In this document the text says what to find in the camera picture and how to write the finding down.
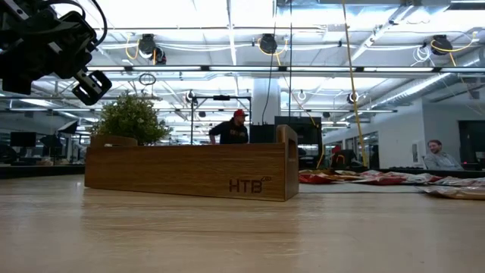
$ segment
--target wooden table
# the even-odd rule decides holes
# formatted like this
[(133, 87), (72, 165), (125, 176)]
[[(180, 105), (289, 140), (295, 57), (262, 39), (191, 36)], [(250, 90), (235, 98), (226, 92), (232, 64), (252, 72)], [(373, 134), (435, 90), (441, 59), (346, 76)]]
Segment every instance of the wooden table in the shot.
[(0, 272), (483, 272), (485, 202), (299, 194), (288, 202), (0, 181)]

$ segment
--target wooden organizer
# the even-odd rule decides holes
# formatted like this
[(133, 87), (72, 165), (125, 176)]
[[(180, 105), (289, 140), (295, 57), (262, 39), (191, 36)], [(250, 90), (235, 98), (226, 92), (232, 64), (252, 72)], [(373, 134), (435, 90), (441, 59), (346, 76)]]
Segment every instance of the wooden organizer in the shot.
[(105, 136), (93, 142), (86, 187), (273, 201), (299, 190), (297, 136), (286, 125), (269, 144), (106, 147), (127, 141)]

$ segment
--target potted plant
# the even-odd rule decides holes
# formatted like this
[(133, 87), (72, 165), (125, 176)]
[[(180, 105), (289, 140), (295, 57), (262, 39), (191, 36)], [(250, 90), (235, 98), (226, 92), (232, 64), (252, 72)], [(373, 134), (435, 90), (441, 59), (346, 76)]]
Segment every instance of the potted plant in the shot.
[(131, 96), (128, 92), (119, 96), (116, 102), (105, 105), (101, 119), (91, 128), (94, 137), (129, 137), (135, 139), (139, 146), (152, 145), (170, 131), (165, 121), (158, 121), (157, 110), (144, 93)]

